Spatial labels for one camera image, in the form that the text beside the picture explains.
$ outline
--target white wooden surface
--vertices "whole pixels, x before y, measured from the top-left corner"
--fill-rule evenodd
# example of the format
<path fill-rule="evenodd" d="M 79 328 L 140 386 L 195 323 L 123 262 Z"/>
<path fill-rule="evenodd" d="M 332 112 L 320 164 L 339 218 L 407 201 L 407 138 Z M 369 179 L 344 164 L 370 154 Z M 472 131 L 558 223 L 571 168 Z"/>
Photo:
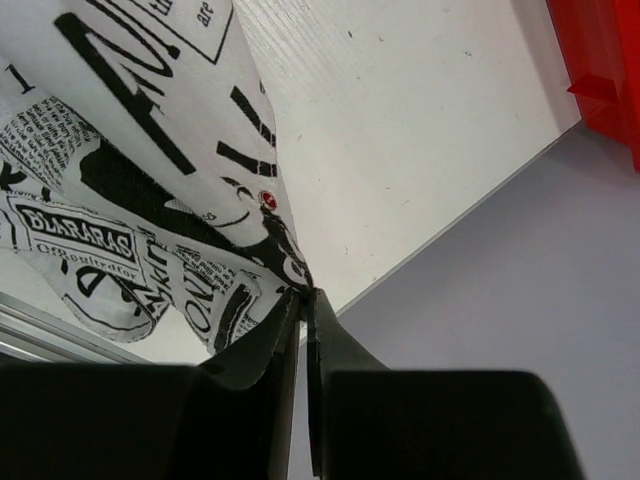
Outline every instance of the white wooden surface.
<path fill-rule="evenodd" d="M 338 311 L 579 119 L 544 0 L 236 3 L 301 248 Z M 0 288 L 70 318 L 10 255 Z M 175 312 L 130 349 L 206 357 Z"/>

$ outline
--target newspaper print fabric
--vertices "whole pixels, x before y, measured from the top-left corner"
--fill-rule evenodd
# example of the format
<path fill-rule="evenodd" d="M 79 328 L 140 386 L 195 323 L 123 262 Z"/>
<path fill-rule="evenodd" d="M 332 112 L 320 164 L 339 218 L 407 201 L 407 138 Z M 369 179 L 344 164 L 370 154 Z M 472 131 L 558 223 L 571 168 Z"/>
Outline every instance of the newspaper print fabric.
<path fill-rule="evenodd" d="M 311 286 L 231 1 L 6 1 L 0 52 L 0 246 L 83 323 L 214 353 Z"/>

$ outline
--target black plastic part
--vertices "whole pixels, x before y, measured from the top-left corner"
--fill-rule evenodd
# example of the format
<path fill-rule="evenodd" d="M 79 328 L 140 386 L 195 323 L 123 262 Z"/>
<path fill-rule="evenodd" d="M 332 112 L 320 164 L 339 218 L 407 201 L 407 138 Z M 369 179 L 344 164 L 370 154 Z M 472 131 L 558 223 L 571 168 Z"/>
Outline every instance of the black plastic part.
<path fill-rule="evenodd" d="M 551 392 L 525 372 L 389 371 L 307 309 L 309 435 L 324 480 L 581 480 Z"/>
<path fill-rule="evenodd" d="M 386 367 L 338 323 L 323 290 L 314 290 L 306 314 L 309 441 L 313 474 L 319 477 L 322 476 L 322 457 L 328 448 L 322 425 L 324 395 L 331 376 L 340 370 L 384 371 Z"/>
<path fill-rule="evenodd" d="M 0 478 L 286 479 L 298 315 L 202 367 L 1 367 Z"/>

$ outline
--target black lettering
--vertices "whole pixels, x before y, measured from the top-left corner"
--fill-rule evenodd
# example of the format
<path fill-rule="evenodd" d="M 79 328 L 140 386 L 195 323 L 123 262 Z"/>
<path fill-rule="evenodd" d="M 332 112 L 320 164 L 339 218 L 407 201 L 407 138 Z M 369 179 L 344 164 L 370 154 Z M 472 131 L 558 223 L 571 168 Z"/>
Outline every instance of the black lettering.
<path fill-rule="evenodd" d="M 91 69 L 102 79 L 107 88 L 109 88 L 116 98 L 118 98 L 120 103 L 127 109 L 138 125 L 140 125 L 158 148 L 160 148 L 160 150 L 162 150 L 162 152 L 176 166 L 176 168 L 184 175 L 194 173 L 196 169 L 193 164 L 187 159 L 187 157 L 185 157 L 173 140 L 167 136 L 160 125 L 158 125 L 158 123 L 151 117 L 151 110 L 154 107 L 157 107 L 157 104 L 153 102 L 140 87 L 138 87 L 135 93 L 132 93 L 113 68 L 111 68 L 111 66 L 100 55 L 98 50 L 91 44 L 88 36 L 96 35 L 95 32 L 93 32 L 93 30 L 91 30 L 84 22 L 72 13 L 66 13 L 58 17 L 55 21 L 55 25 L 67 38 L 69 43 L 71 43 L 73 48 L 75 48 L 80 56 L 82 56 L 89 67 L 91 67 Z M 132 33 L 134 37 L 142 39 L 142 37 L 131 27 L 128 27 L 128 29 L 130 32 L 134 32 Z M 141 41 L 141 43 L 145 47 L 151 49 L 148 42 Z M 168 65 L 162 59 L 161 61 L 162 68 L 156 70 L 158 70 L 158 74 L 162 75 L 165 73 L 165 65 L 167 68 Z M 171 73 L 171 75 L 173 75 L 170 69 L 167 70 L 166 73 Z"/>
<path fill-rule="evenodd" d="M 125 30 L 129 35 L 131 35 L 140 45 L 142 45 L 145 49 L 147 49 L 147 51 L 153 55 L 153 57 L 160 63 L 160 66 L 156 66 L 156 65 L 151 65 L 150 63 L 145 62 L 144 60 L 136 57 L 135 55 L 131 54 L 131 52 L 125 50 L 124 48 L 122 48 L 120 45 L 117 45 L 116 43 L 112 42 L 111 40 L 109 40 L 108 38 L 100 35 L 98 32 L 96 32 L 95 30 L 93 30 L 90 27 L 89 30 L 91 31 L 91 34 L 94 35 L 96 38 L 98 38 L 102 43 L 104 43 L 107 47 L 109 47 L 111 50 L 113 50 L 115 53 L 122 55 L 124 58 L 126 58 L 127 60 L 129 60 L 131 63 L 138 65 L 150 72 L 153 72 L 157 75 L 161 75 L 163 77 L 173 77 L 173 71 L 171 70 L 171 67 L 169 66 L 169 64 L 164 60 L 164 58 L 162 58 L 162 56 L 158 53 L 158 51 L 153 48 L 151 46 L 151 44 L 142 36 L 140 35 L 140 33 L 134 29 L 129 23 L 127 23 L 125 20 L 123 20 L 122 17 L 118 16 L 117 14 L 115 14 L 114 12 L 112 12 L 111 10 L 109 10 L 107 7 L 105 7 L 104 5 L 96 2 L 96 0 L 86 0 L 86 2 L 90 5 L 93 5 L 97 10 L 99 10 L 100 12 L 104 13 L 107 17 L 109 17 L 111 20 L 113 20 L 113 22 L 118 25 L 120 28 L 122 28 L 123 30 Z M 109 3 L 110 5 L 116 7 L 120 13 L 125 13 L 124 10 L 122 10 L 121 8 L 118 8 L 117 5 L 115 3 L 113 3 L 111 0 L 107 0 L 107 3 Z M 143 30 L 145 33 L 147 33 L 147 35 L 149 35 L 151 38 L 153 38 L 157 43 L 159 43 L 160 45 L 162 45 L 163 47 L 165 47 L 165 49 L 167 49 L 167 51 L 169 52 L 169 47 L 167 46 L 166 43 L 162 42 L 160 40 L 160 38 L 155 35 L 153 32 L 151 32 L 150 30 L 146 29 L 140 22 L 135 21 L 134 17 L 127 15 L 127 17 L 129 18 L 129 20 L 134 20 L 134 22 L 136 23 L 136 25 L 138 26 L 138 28 L 140 28 L 141 30 Z"/>
<path fill-rule="evenodd" d="M 122 253 L 120 251 L 120 246 L 118 245 L 118 243 L 116 242 L 114 236 L 113 236 L 113 232 L 107 230 L 105 232 L 105 236 L 104 236 L 104 243 L 107 246 L 107 248 L 109 250 L 111 250 L 112 252 L 118 252 L 118 253 Z"/>
<path fill-rule="evenodd" d="M 133 70 L 131 70 L 128 67 L 124 67 L 133 77 L 133 79 L 136 81 L 136 83 L 142 87 L 145 87 L 148 90 L 151 90 L 152 92 L 160 95 L 161 97 L 164 97 L 164 92 L 162 90 L 160 90 L 158 87 L 156 87 L 153 83 L 151 83 L 150 81 L 148 81 L 146 78 L 141 77 L 140 75 L 138 75 L 136 72 L 134 72 Z M 162 108 L 160 108 L 160 104 L 157 102 L 154 102 L 153 100 L 149 99 L 150 102 L 153 102 L 154 106 L 158 109 L 159 112 L 162 113 Z"/>
<path fill-rule="evenodd" d="M 167 266 L 167 261 L 166 261 L 164 258 L 162 258 L 162 257 L 158 256 L 156 253 L 154 253 L 154 251 L 152 250 L 152 247 L 153 247 L 153 248 L 159 248 L 159 247 L 156 247 L 155 245 L 152 245 L 152 244 L 150 243 L 150 244 L 147 246 L 147 255 L 149 256 L 149 258 L 150 258 L 151 260 L 153 260 L 154 262 L 157 262 L 157 263 L 159 263 L 160 265 L 162 265 L 162 266 L 166 267 L 166 266 Z"/>
<path fill-rule="evenodd" d="M 143 7 L 138 1 L 136 1 L 136 0 L 129 0 L 129 1 L 131 3 L 133 3 L 136 7 L 138 7 L 140 10 L 142 10 L 144 13 L 149 15 L 151 18 L 153 18 L 156 22 L 158 22 L 164 28 L 166 28 L 173 35 L 175 35 L 176 38 L 179 38 L 185 44 L 187 44 L 189 47 L 191 47 L 195 52 L 197 52 L 200 55 L 202 55 L 202 58 L 204 58 L 206 61 L 212 63 L 213 65 L 216 65 L 218 63 L 218 60 L 220 60 L 220 56 L 222 55 L 222 49 L 224 48 L 224 45 L 225 45 L 225 43 L 227 41 L 227 34 L 229 33 L 229 27 L 231 26 L 231 21 L 233 20 L 233 14 L 235 12 L 235 7 L 233 5 L 233 2 L 231 4 L 231 11 L 229 12 L 229 18 L 227 19 L 227 23 L 226 23 L 226 25 L 224 27 L 224 32 L 222 33 L 222 39 L 220 40 L 220 45 L 218 45 L 218 51 L 216 52 L 216 56 L 214 58 L 211 58 L 206 53 L 204 53 L 202 50 L 200 50 L 196 45 L 191 43 L 189 40 L 187 40 L 185 37 L 180 35 L 173 28 L 171 28 L 161 18 L 159 18 L 157 15 L 154 15 L 153 12 L 151 12 L 148 9 L 146 9 L 145 7 Z"/>
<path fill-rule="evenodd" d="M 173 0 L 153 0 L 153 2 L 149 2 L 149 6 L 166 17 L 171 11 Z"/>
<path fill-rule="evenodd" d="M 11 75 L 13 75 L 13 78 L 15 78 L 18 81 L 18 83 L 22 87 L 22 95 L 25 95 L 29 93 L 31 90 L 33 90 L 34 88 L 36 88 L 33 85 L 29 85 L 29 83 L 24 79 L 24 77 L 20 75 L 20 72 L 16 70 L 16 67 L 14 67 L 13 64 L 9 65 L 4 70 L 5 72 L 6 71 L 11 72 Z"/>
<path fill-rule="evenodd" d="M 69 231 L 69 236 L 71 238 L 82 238 L 80 235 L 80 231 L 78 230 L 78 226 L 71 220 L 68 218 L 63 218 L 62 223 L 64 224 L 65 227 L 67 227 L 67 230 Z"/>
<path fill-rule="evenodd" d="M 211 14 L 213 13 L 213 9 L 209 6 L 207 2 L 202 2 L 202 6 L 200 7 L 200 12 L 198 13 L 198 21 L 204 25 L 205 27 L 209 26 L 209 22 L 211 22 Z"/>
<path fill-rule="evenodd" d="M 120 247 L 120 252 L 126 257 L 133 256 L 133 251 L 131 249 L 131 237 L 128 235 L 118 235 L 116 237 L 116 243 Z"/>
<path fill-rule="evenodd" d="M 161 314 L 167 309 L 167 299 L 163 295 L 146 295 L 147 302 L 144 304 L 144 308 L 155 315 L 156 312 Z"/>
<path fill-rule="evenodd" d="M 155 283 L 155 287 L 158 290 L 163 298 L 166 298 L 168 301 L 173 301 L 173 296 L 171 295 L 171 287 L 169 285 L 169 275 L 164 270 L 161 270 L 155 265 L 152 265 L 153 273 L 149 275 L 149 278 L 153 280 Z"/>
<path fill-rule="evenodd" d="M 200 261 L 201 255 L 200 255 L 200 252 L 198 252 L 197 250 L 194 250 L 193 248 L 185 247 L 184 245 L 176 245 L 175 248 L 178 254 L 181 255 L 182 257 L 188 257 L 192 259 L 194 262 Z"/>
<path fill-rule="evenodd" d="M 209 319 L 205 312 L 202 310 L 202 307 L 198 305 L 193 300 L 187 300 L 184 304 L 184 313 L 187 315 L 187 319 L 189 323 L 193 325 L 198 331 L 202 333 L 207 333 L 211 330 L 211 325 L 209 324 Z"/>
<path fill-rule="evenodd" d="M 218 155 L 222 155 L 228 158 L 232 162 L 237 163 L 241 167 L 249 170 L 255 175 L 262 175 L 263 177 L 277 177 L 278 166 L 269 162 L 263 162 L 262 160 L 256 160 L 243 153 L 240 153 L 235 148 L 230 147 L 224 142 L 218 142 L 218 148 L 216 150 Z"/>
<path fill-rule="evenodd" d="M 95 244 L 100 248 L 108 250 L 107 246 L 104 243 L 104 233 L 102 232 L 102 230 L 100 230 L 100 228 L 98 227 L 91 226 L 89 227 L 89 231 L 91 232 L 91 236 L 93 237 Z"/>
<path fill-rule="evenodd" d="M 38 215 L 38 217 L 40 217 L 40 220 L 44 224 L 44 231 L 45 232 L 47 232 L 47 233 L 56 233 L 56 227 L 51 223 L 51 219 L 48 218 L 48 215 L 46 215 L 42 211 L 37 211 L 36 215 Z"/>
<path fill-rule="evenodd" d="M 185 290 L 189 292 L 191 295 L 193 295 L 195 298 L 197 298 L 200 301 L 200 303 L 211 302 L 213 300 L 213 293 L 211 291 L 207 293 L 206 291 L 206 287 L 208 286 L 208 284 L 205 282 L 202 282 L 196 276 L 195 273 L 190 272 L 189 270 L 185 270 L 183 279 L 185 282 Z M 189 285 L 192 285 L 194 287 L 194 290 L 189 290 L 188 288 Z"/>
<path fill-rule="evenodd" d="M 90 278 L 89 282 L 85 284 L 85 277 L 87 276 L 92 276 L 92 278 Z M 76 272 L 76 277 L 78 280 L 78 290 L 85 297 L 90 298 L 91 295 L 93 295 L 93 292 L 96 290 L 96 288 L 98 288 L 98 286 L 106 276 L 106 273 L 98 270 L 97 268 L 80 267 Z"/>
<path fill-rule="evenodd" d="M 244 116 L 249 119 L 249 121 L 254 126 L 254 128 L 258 132 L 260 132 L 260 135 L 262 135 L 262 138 L 264 138 L 267 142 L 269 142 L 269 145 L 271 145 L 272 147 L 275 147 L 276 146 L 275 134 L 271 133 L 271 130 L 269 129 L 269 127 L 267 127 L 262 122 L 262 120 L 260 119 L 260 116 L 258 115 L 258 112 L 256 112 L 255 108 L 253 108 L 253 106 L 251 105 L 251 102 L 249 102 L 249 99 L 245 96 L 245 94 L 242 93 L 242 90 L 240 90 L 238 87 L 233 87 L 233 90 L 231 91 L 231 100 L 233 100 L 233 102 L 238 106 L 238 108 L 242 111 Z"/>
<path fill-rule="evenodd" d="M 89 245 L 93 245 L 93 242 L 95 242 L 95 240 L 93 239 L 93 235 L 89 230 L 89 226 L 85 222 L 81 222 L 80 229 L 82 230 L 82 235 L 80 236 L 80 239 L 83 242 L 88 243 Z"/>
<path fill-rule="evenodd" d="M 0 189 L 5 192 L 11 191 L 11 185 L 17 185 L 18 183 L 26 180 L 27 176 L 20 170 L 13 170 L 13 167 L 7 162 L 3 162 L 2 171 L 0 172 Z"/>
<path fill-rule="evenodd" d="M 70 237 L 71 234 L 67 230 L 67 228 L 62 224 L 62 221 L 59 218 L 52 217 L 51 223 L 56 229 L 56 233 L 63 237 Z"/>

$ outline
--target red plastic object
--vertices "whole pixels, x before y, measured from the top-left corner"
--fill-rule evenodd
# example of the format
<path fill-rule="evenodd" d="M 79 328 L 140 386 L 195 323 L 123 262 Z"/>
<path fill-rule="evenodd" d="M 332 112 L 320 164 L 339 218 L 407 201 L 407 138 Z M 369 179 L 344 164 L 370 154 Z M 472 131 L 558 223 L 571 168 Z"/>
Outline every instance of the red plastic object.
<path fill-rule="evenodd" d="M 627 144 L 640 172 L 640 1 L 547 0 L 589 128 Z"/>

